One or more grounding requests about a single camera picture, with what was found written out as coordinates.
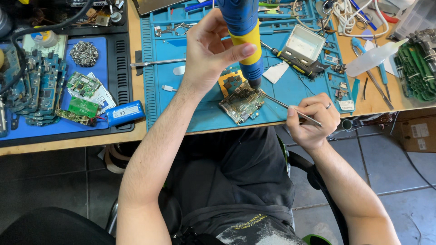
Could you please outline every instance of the white usb connector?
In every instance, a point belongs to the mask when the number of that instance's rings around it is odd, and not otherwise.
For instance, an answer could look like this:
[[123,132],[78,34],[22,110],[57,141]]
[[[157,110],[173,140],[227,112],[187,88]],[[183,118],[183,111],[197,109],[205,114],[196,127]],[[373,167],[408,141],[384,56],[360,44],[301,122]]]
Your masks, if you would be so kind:
[[173,87],[167,86],[167,85],[162,85],[162,89],[165,90],[165,91],[170,91],[170,92],[175,91],[175,92],[177,92],[177,89],[173,89]]

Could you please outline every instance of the fingernail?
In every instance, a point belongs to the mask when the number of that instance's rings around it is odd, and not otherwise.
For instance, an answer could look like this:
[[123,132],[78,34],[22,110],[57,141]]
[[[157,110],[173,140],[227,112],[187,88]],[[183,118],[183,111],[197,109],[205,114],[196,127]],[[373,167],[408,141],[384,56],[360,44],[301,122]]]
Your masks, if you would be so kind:
[[251,45],[247,45],[242,49],[242,55],[247,56],[247,55],[252,55],[254,54],[254,52],[256,52],[257,50],[257,46],[254,44]]
[[288,116],[293,116],[295,113],[294,107],[292,105],[288,108]]

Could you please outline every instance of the tile floor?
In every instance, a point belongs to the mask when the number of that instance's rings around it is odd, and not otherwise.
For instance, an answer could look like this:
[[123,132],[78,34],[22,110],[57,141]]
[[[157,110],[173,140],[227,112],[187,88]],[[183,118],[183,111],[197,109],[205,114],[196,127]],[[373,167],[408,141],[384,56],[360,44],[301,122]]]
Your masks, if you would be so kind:
[[[312,161],[282,126],[276,132],[293,152]],[[419,233],[403,214],[412,214],[422,233],[422,245],[436,244],[436,191],[429,188],[391,139],[378,127],[339,133],[334,149],[380,196],[402,244],[418,244]],[[56,206],[74,211],[105,227],[118,195],[122,175],[105,169],[97,157],[101,147],[0,157],[0,232],[23,213]],[[409,153],[421,173],[436,184],[436,153]],[[302,170],[292,167],[296,187],[296,233],[318,234],[332,245],[342,244],[327,201],[314,190]]]

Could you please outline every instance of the blue silicone mat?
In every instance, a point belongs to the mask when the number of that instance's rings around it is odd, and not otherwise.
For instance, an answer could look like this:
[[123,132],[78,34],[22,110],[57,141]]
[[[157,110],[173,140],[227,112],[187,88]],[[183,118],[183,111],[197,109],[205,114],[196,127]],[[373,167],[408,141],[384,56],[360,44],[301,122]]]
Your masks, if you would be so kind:
[[[162,33],[161,37],[155,36],[155,27],[160,27],[165,30],[168,27],[174,27],[179,23],[197,23],[201,18],[210,11],[211,7],[203,7],[202,9],[189,11],[186,13],[186,6],[198,3],[196,0],[191,0],[184,3],[172,5],[168,8],[150,13],[149,17],[141,19],[142,43],[143,43],[143,59],[145,62],[169,60],[186,57],[186,36],[176,35],[172,33]],[[307,26],[313,29],[319,29],[316,26],[316,20],[319,18],[315,11],[315,2],[311,0],[303,1],[303,7],[298,14],[307,14],[307,18],[301,19]],[[279,50],[285,45],[291,32],[287,33],[272,33],[274,30],[292,30],[297,24],[297,20],[275,20],[262,22],[260,25],[261,40],[270,47]],[[324,47],[323,50],[329,50],[330,55],[340,59],[342,64],[342,56],[337,44],[335,34],[327,37],[327,40],[333,44],[333,48]],[[276,65],[282,62],[273,54],[262,48],[265,71],[267,67]],[[324,51],[321,52],[318,61],[323,64],[331,65],[324,60]],[[147,130],[151,128],[159,115],[175,95],[174,92],[162,90],[162,85],[178,88],[183,76],[173,74],[173,69],[178,66],[185,65],[185,62],[161,64],[144,67],[144,93],[146,100],[146,115],[147,115]],[[332,80],[329,81],[328,74],[332,75]],[[346,75],[341,75],[334,72],[330,68],[325,72],[319,73],[314,80],[309,80],[307,77],[300,75],[305,85],[315,94],[326,92],[334,102],[340,113],[349,113],[352,110],[341,110],[337,101],[335,101],[335,90],[333,87],[338,87],[340,82],[346,82],[348,87],[348,96],[343,100],[352,100],[351,90],[348,84]],[[298,105],[299,102],[306,97],[313,96],[312,93],[298,79],[297,74],[291,68],[288,68],[281,79],[272,84],[266,78],[262,77],[261,88],[270,96],[282,101],[288,105]],[[235,122],[218,106],[218,103],[224,98],[220,86],[217,83],[212,90],[206,94],[203,100],[198,105],[194,112],[192,120],[188,126],[187,132],[196,132],[211,129],[223,129],[238,127]],[[255,119],[247,120],[241,123],[241,126],[255,125],[261,123],[272,123],[286,120],[286,109],[276,103],[265,99],[265,104],[259,109],[259,116]]]
[[[91,42],[99,52],[99,58],[97,59],[96,64],[93,67],[81,67],[76,65],[72,60],[71,56],[69,56],[70,50],[73,48],[73,45],[78,43],[79,41]],[[7,45],[0,45],[0,48],[6,48]],[[68,109],[68,105],[71,100],[71,95],[68,93],[66,89],[66,82],[71,74],[75,71],[80,72],[84,75],[87,75],[90,72],[93,72],[94,75],[102,82],[102,84],[107,88],[107,55],[106,55],[106,38],[104,37],[92,37],[92,38],[80,38],[80,39],[70,39],[67,43],[67,73],[65,75],[64,89],[62,90],[62,101],[61,108]],[[9,110],[6,110],[7,121],[8,121],[8,135],[6,137],[0,138],[0,140],[12,140],[12,139],[20,139],[20,138],[28,138],[28,137],[36,137],[36,136],[44,136],[44,135],[53,135],[60,133],[73,133],[80,132],[86,130],[95,130],[95,129],[107,129],[109,127],[108,123],[103,120],[98,120],[98,123],[95,127],[90,127],[86,125],[82,125],[77,122],[73,122],[67,120],[65,118],[61,118],[58,123],[51,124],[48,126],[30,126],[26,124],[26,119],[23,116],[20,116],[18,122],[18,129],[11,130],[10,122],[11,122],[11,113]]]

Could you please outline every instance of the workbench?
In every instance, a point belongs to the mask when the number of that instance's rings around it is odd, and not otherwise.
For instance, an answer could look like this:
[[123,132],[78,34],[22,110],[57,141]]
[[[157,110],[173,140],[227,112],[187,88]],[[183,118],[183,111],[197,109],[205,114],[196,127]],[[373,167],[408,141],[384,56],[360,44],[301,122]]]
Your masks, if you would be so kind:
[[[140,33],[140,17],[136,9],[134,8],[132,1],[127,1],[128,5],[128,15],[129,15],[129,37],[130,37],[130,57],[131,62],[135,62],[135,51],[141,50],[141,33]],[[337,30],[337,20],[334,19],[335,30]],[[385,26],[380,27],[376,33],[381,33],[385,30]],[[389,34],[386,33],[383,36],[380,36],[378,40],[379,45],[384,45],[388,42],[386,36]],[[361,34],[362,30],[358,28],[354,28],[352,34]],[[351,38],[346,36],[338,36],[338,43],[342,53],[342,58],[344,63],[351,62],[356,58],[352,48],[351,48]],[[375,75],[378,80],[382,90],[385,92],[385,87],[381,82],[381,77],[377,68],[373,68],[372,73]],[[411,109],[421,109],[421,108],[430,108],[436,107],[436,101],[433,102],[419,102],[417,99],[408,99],[403,95],[403,91],[399,82],[399,79],[396,78],[392,74],[387,74],[389,83],[389,92],[391,95],[392,105],[394,106],[393,111],[404,111]],[[389,110],[388,106],[382,99],[382,96],[375,88],[372,81],[369,79],[366,87],[366,100],[363,100],[363,87],[365,79],[367,78],[367,74],[363,73],[357,77],[360,79],[360,88],[359,95],[356,101],[356,110],[353,112],[353,116],[360,115],[370,115],[376,113],[385,113],[385,112],[393,112]],[[349,79],[349,84],[353,87],[354,78]],[[132,86],[133,86],[133,100],[140,100],[145,108],[144,104],[144,86],[143,86],[143,77],[136,76],[136,71],[132,71]],[[341,117],[350,117],[350,114],[342,114]],[[235,129],[246,129],[251,127],[260,127],[260,126],[272,126],[284,124],[285,122],[272,122],[251,126],[238,126],[231,129],[216,129],[209,131],[200,131],[193,132],[194,133],[211,133],[225,130],[235,130]],[[126,133],[116,133],[116,134],[108,134],[102,136],[93,136],[87,138],[78,138],[71,140],[60,140],[60,141],[52,141],[45,143],[37,143],[37,144],[28,144],[21,146],[10,146],[0,148],[0,156],[9,155],[9,154],[19,154],[19,153],[30,153],[30,152],[40,152],[40,151],[48,151],[48,150],[60,150],[67,148],[76,148],[76,147],[85,147],[85,146],[96,146],[96,145],[106,145],[113,143],[122,143],[129,141],[137,141],[142,140],[146,134],[146,121],[145,119],[137,120],[135,122],[135,129],[131,132]]]

